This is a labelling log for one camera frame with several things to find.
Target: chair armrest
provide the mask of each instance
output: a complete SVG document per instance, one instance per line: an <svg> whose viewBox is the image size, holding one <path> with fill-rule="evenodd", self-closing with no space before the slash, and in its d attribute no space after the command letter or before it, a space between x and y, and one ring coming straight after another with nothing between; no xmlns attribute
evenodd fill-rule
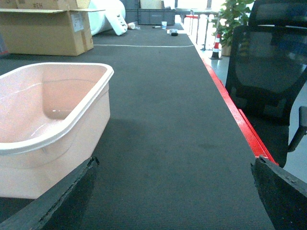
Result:
<svg viewBox="0 0 307 230"><path fill-rule="evenodd" d="M299 124L298 124L298 129L289 145L288 152L292 152L296 149L298 146L299 142L303 138L304 135L307 134L307 107L301 106L298 109L299 113Z"/></svg>
<svg viewBox="0 0 307 230"><path fill-rule="evenodd" d="M299 112L299 127L302 127L305 132L307 131L307 107L301 106L298 109Z"/></svg>

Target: green leaves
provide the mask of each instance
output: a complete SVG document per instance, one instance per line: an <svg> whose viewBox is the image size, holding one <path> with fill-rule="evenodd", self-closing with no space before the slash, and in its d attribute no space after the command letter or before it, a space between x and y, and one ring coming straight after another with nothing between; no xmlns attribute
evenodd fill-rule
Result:
<svg viewBox="0 0 307 230"><path fill-rule="evenodd" d="M253 3L254 0L226 0L222 4L220 19L225 19L225 25L219 23L216 32L221 35L221 44L231 46L232 34L234 28L240 25L247 25L250 8L247 4Z"/></svg>

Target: table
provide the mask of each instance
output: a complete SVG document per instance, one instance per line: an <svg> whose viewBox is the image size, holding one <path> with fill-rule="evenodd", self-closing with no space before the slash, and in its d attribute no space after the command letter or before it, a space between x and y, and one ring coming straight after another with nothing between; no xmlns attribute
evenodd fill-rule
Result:
<svg viewBox="0 0 307 230"><path fill-rule="evenodd" d="M274 229L254 185L253 152L188 36L141 25L93 41L77 57L0 56L0 75L50 61L114 69L82 229ZM0 221L29 202L0 198Z"/></svg>
<svg viewBox="0 0 307 230"><path fill-rule="evenodd" d="M205 41L204 41L204 45L203 45L203 50L206 50L206 42L207 42L207 31L208 31L208 24L209 24L209 15L210 14L213 14L214 17L213 19L216 19L217 20L217 25L216 27L218 26L218 23L220 21L220 12L217 11L217 10L212 10L212 9L205 9L205 10L201 10L201 9L191 9L191 14L192 15L198 15L198 20L197 20L197 33L196 33L196 43L197 43L197 40L198 40L198 29L199 29L199 21L200 21L200 18L201 18L201 14L205 14L207 16L207 24L206 24L206 32L205 32Z"/></svg>

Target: box flap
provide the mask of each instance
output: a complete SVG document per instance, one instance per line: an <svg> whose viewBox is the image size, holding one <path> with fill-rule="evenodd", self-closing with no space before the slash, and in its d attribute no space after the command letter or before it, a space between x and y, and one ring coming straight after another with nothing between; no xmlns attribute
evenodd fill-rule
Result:
<svg viewBox="0 0 307 230"><path fill-rule="evenodd" d="M97 11L105 11L105 9L79 9L79 10L70 10L70 11L78 11L78 12L97 12Z"/></svg>
<svg viewBox="0 0 307 230"><path fill-rule="evenodd" d="M0 13L61 13L66 10L26 10L26 9L0 9ZM72 12L97 12L105 11L105 9L80 9L80 10L70 10Z"/></svg>
<svg viewBox="0 0 307 230"><path fill-rule="evenodd" d="M26 10L26 9L0 9L0 13L61 13L65 10Z"/></svg>

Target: floor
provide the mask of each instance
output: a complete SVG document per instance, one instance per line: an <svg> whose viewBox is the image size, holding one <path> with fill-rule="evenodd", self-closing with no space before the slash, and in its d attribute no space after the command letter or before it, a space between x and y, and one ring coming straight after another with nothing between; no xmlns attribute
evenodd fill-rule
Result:
<svg viewBox="0 0 307 230"><path fill-rule="evenodd" d="M212 36L212 32L214 32L214 28L212 23L209 23L208 27L208 36L207 36L207 45L206 50L204 51L204 36L205 36L205 27L206 21L204 18L200 18L200 25L199 25L199 36L198 41L196 43L196 30L197 30L197 19L194 19L193 22L193 29L190 32L191 28L191 21L189 18L184 20L184 28L186 29L187 33L191 41L194 43L196 49L199 51L201 57L207 58L206 60L211 65L213 70L215 71L218 78L222 81L225 85L227 71L228 71L228 63L229 57L221 56L221 52L219 56L222 57L221 60L211 60L209 57L212 56L212 47L214 44L214 36ZM292 137L294 136L297 127L298 127L298 109L300 106L307 106L307 83L305 83L304 87L302 88L301 92L299 93L294 105L292 107L291 116L290 116L290 133L289 133L289 142L291 141ZM287 163L284 169L294 176L298 177L299 179L303 180L307 183L307 137L304 137L296 150L288 154Z"/></svg>

